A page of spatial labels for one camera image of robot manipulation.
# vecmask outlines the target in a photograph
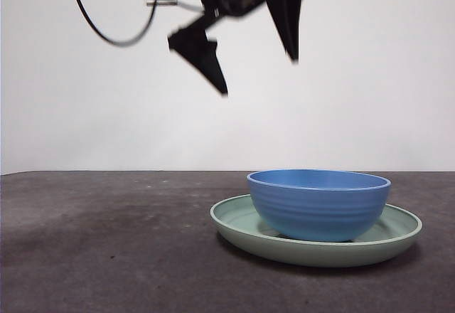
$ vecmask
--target black cable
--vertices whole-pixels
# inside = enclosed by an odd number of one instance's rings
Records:
[[[119,46],[119,47],[123,47],[123,48],[127,47],[127,46],[134,45],[135,43],[137,43],[138,41],[141,40],[141,38],[145,35],[145,33],[150,28],[151,22],[152,22],[152,20],[154,18],[154,15],[155,15],[155,9],[156,9],[156,0],[155,0],[154,4],[153,4],[153,8],[151,9],[151,12],[150,12],[149,20],[147,21],[147,23],[145,24],[145,27],[142,29],[141,32],[139,32],[139,34],[137,36],[133,37],[132,39],[129,39],[128,41],[114,41],[114,40],[106,37],[104,34],[102,34],[100,32],[100,30],[98,30],[98,28],[94,25],[94,23],[92,22],[92,20],[88,16],[87,12],[85,11],[81,0],[76,0],[76,2],[78,4],[78,6],[79,6],[79,8],[80,8],[85,20],[88,22],[90,27],[93,28],[93,31],[95,31],[96,34],[101,37],[101,39],[103,39],[104,41],[108,42],[109,44],[112,44],[112,45],[115,45],[115,46]]]

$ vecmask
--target blue bowl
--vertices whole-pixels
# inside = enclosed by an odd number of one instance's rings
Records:
[[[346,171],[282,169],[247,176],[264,221],[299,240],[343,242],[371,228],[384,209],[390,181]]]

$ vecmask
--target plate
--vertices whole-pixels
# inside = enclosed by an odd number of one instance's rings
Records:
[[[408,249],[422,229],[416,215],[386,204],[375,225],[354,240],[295,240],[270,228],[249,194],[215,204],[210,214],[220,234],[240,249],[269,260],[310,267],[356,267],[389,260]]]

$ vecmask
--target robotic arm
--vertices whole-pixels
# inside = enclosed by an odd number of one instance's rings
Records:
[[[204,14],[186,28],[168,37],[175,50],[197,68],[219,92],[228,89],[216,57],[216,41],[209,41],[205,30],[224,16],[244,16],[264,2],[277,27],[285,51],[292,60],[299,59],[299,17],[301,0],[201,0]]]

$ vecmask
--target gray table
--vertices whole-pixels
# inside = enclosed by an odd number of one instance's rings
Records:
[[[2,312],[455,312],[455,173],[377,173],[423,231],[395,259],[344,270],[223,240],[209,209],[247,193],[246,173],[2,176]]]

